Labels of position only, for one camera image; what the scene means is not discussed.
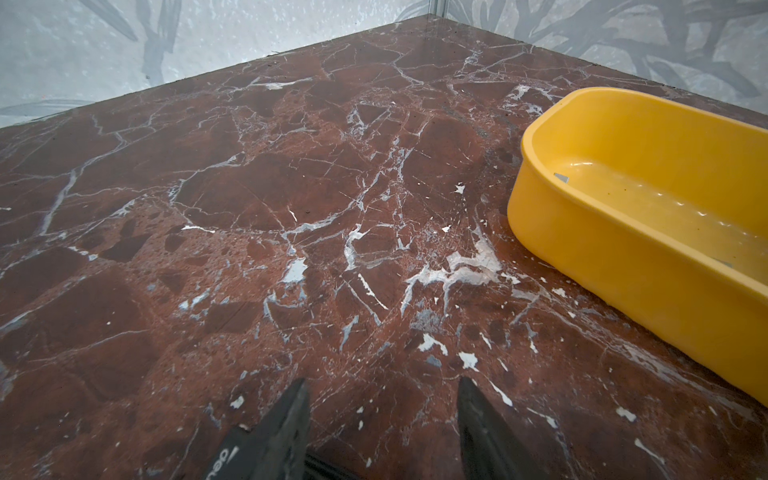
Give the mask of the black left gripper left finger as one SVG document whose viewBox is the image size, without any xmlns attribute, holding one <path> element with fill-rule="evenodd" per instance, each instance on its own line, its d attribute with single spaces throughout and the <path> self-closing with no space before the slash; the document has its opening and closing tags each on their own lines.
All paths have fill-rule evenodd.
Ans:
<svg viewBox="0 0 768 480">
<path fill-rule="evenodd" d="M 310 390 L 295 380 L 261 421 L 232 427 L 203 473 L 204 479 L 301 479 L 305 472 Z"/>
</svg>

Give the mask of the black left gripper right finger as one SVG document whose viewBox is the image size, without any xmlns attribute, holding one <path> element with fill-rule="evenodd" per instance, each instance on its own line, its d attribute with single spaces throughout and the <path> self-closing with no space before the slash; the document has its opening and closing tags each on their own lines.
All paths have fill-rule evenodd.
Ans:
<svg viewBox="0 0 768 480">
<path fill-rule="evenodd" d="M 457 410 L 466 479 L 547 479 L 502 415 L 465 376 L 459 381 Z"/>
</svg>

